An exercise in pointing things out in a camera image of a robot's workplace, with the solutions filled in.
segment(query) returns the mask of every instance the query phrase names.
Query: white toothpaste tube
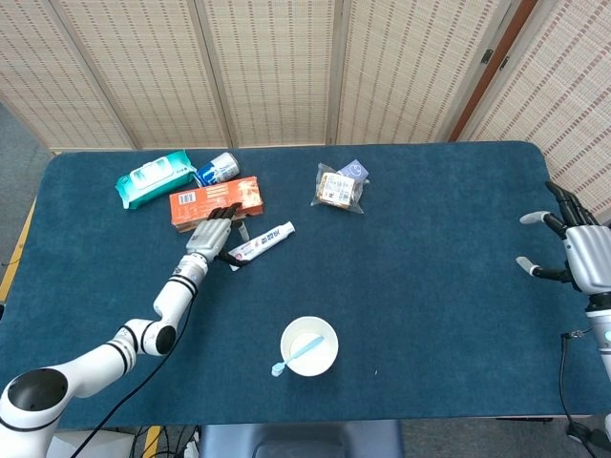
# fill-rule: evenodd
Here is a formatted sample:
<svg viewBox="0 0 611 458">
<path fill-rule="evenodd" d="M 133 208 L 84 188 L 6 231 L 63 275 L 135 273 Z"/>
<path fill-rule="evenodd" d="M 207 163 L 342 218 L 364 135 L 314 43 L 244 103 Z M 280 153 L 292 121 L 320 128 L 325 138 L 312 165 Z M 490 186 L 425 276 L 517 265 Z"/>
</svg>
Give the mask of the white toothpaste tube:
<svg viewBox="0 0 611 458">
<path fill-rule="evenodd" d="M 262 234 L 247 243 L 244 243 L 229 252 L 237 260 L 254 260 L 261 253 L 264 253 L 269 248 L 274 246 L 279 241 L 286 239 L 290 234 L 295 232 L 295 227 L 292 222 L 281 224 L 271 229 L 269 232 Z M 236 271 L 240 267 L 230 265 L 231 270 Z"/>
</svg>

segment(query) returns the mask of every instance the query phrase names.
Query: soda can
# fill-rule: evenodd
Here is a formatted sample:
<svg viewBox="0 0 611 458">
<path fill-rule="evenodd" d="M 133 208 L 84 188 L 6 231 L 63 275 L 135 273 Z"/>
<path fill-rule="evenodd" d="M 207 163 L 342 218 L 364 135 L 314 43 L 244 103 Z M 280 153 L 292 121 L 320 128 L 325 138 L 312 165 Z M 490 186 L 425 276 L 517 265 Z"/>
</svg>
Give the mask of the soda can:
<svg viewBox="0 0 611 458">
<path fill-rule="evenodd" d="M 195 180 L 199 186 L 223 183 L 240 172 L 238 161 L 231 153 L 223 153 L 215 157 L 195 173 Z"/>
</svg>

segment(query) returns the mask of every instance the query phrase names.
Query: blue table mat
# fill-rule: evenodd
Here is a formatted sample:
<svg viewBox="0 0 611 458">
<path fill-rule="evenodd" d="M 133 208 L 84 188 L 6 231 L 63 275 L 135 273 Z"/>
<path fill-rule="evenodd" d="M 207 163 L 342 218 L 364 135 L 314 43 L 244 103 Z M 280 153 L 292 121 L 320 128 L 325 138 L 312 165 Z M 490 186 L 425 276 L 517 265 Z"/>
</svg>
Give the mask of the blue table mat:
<svg viewBox="0 0 611 458">
<path fill-rule="evenodd" d="M 188 151 L 196 166 L 223 150 Z M 292 221 L 296 234 L 238 272 L 215 262 L 173 357 L 109 426 L 560 414 L 559 334 L 586 328 L 587 299 L 528 277 L 526 255 L 560 266 L 558 239 L 521 215 L 556 208 L 540 151 L 523 142 L 246 149 L 257 176 L 258 235 Z M 189 234 L 170 223 L 168 197 L 135 211 L 115 183 L 164 152 L 55 158 L 0 322 L 0 385 L 110 340 L 153 300 Z M 317 164 L 358 158 L 371 183 L 364 215 L 318 205 Z M 232 235 L 230 246 L 239 244 Z M 280 378 L 288 323 L 315 315 L 339 338 L 324 375 Z M 566 395 L 575 413 L 611 407 L 592 336 L 572 341 Z M 158 364 L 75 399 L 60 427 L 91 427 Z"/>
</svg>

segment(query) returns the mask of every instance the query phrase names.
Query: robotic arm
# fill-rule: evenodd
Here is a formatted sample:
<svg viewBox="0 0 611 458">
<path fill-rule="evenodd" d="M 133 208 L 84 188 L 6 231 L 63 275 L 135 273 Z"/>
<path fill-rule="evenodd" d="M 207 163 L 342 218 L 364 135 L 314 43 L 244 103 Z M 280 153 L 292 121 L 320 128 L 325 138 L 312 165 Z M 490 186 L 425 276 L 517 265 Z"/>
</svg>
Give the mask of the robotic arm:
<svg viewBox="0 0 611 458">
<path fill-rule="evenodd" d="M 520 222 L 543 222 L 556 233 L 564 246 L 565 268 L 541 267 L 523 256 L 516 258 L 516 262 L 533 277 L 571 282 L 576 290 L 588 296 L 585 315 L 592 324 L 602 362 L 611 380 L 611 229 L 600 225 L 573 193 L 551 181 L 545 185 L 558 202 L 560 218 L 550 212 L 535 212 L 524 215 Z M 605 429 L 611 439 L 611 415 L 606 417 Z M 610 447 L 608 443 L 597 445 Z"/>
<path fill-rule="evenodd" d="M 115 336 L 68 363 L 31 370 L 13 379 L 0 397 L 0 456 L 44 458 L 62 412 L 74 397 L 87 398 L 127 374 L 138 354 L 161 356 L 174 345 L 182 314 L 197 296 L 208 264 L 219 258 L 236 265 L 223 246 L 239 204 L 213 210 L 189 241 L 189 251 L 159 292 L 160 319 L 130 320 Z"/>
</svg>

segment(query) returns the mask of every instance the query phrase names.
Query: chair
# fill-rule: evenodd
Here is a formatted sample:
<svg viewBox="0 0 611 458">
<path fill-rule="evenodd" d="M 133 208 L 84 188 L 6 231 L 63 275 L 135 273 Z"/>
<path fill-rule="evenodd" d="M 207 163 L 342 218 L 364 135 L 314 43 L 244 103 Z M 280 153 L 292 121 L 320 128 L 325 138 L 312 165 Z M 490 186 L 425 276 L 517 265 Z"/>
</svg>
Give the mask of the chair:
<svg viewBox="0 0 611 458">
<path fill-rule="evenodd" d="M 200 458 L 403 458 L 401 422 L 201 427 Z"/>
</svg>

